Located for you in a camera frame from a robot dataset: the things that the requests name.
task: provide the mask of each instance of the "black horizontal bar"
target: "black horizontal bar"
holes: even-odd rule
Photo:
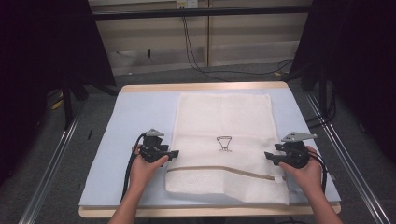
[[[329,9],[335,9],[335,6],[186,8],[186,9],[164,9],[164,10],[147,10],[147,11],[94,12],[92,16],[97,21],[103,21],[103,20],[146,19],[146,18],[170,18],[170,17],[305,13],[305,12],[313,12],[313,11],[323,12],[323,11],[328,11]]]

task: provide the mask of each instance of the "wall outlet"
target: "wall outlet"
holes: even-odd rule
[[[198,8],[198,0],[187,0],[187,8]]]
[[[187,0],[176,0],[176,8],[187,8]]]

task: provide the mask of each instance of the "white fabric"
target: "white fabric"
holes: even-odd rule
[[[231,136],[228,151],[217,140]],[[265,159],[278,154],[271,98],[252,94],[182,93],[174,126],[165,189],[224,194],[246,203],[289,204],[284,172]]]

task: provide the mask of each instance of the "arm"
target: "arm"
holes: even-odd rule
[[[310,152],[316,153],[312,147],[307,148]],[[321,166],[317,161],[311,159],[308,164],[301,169],[289,166],[285,162],[280,162],[279,166],[294,176],[297,185],[303,190],[304,195],[311,204],[315,220],[318,224],[342,223],[322,191]]]
[[[131,168],[130,186],[126,191],[119,208],[108,223],[134,223],[137,205],[139,204],[147,183],[154,176],[157,168],[167,161],[168,156],[163,156],[153,163],[146,162],[140,155],[136,157]]]

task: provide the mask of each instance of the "hand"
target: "hand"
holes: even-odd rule
[[[317,151],[312,147],[306,147],[311,155],[316,155]],[[321,166],[320,163],[314,159],[309,159],[308,164],[301,168],[296,169],[285,162],[280,162],[279,166],[294,176],[298,186],[303,190],[304,194],[308,192],[321,191]]]
[[[155,171],[168,161],[168,156],[163,156],[153,163],[146,162],[142,156],[137,155],[132,164],[130,173],[130,188],[143,190],[150,179],[154,176]]]

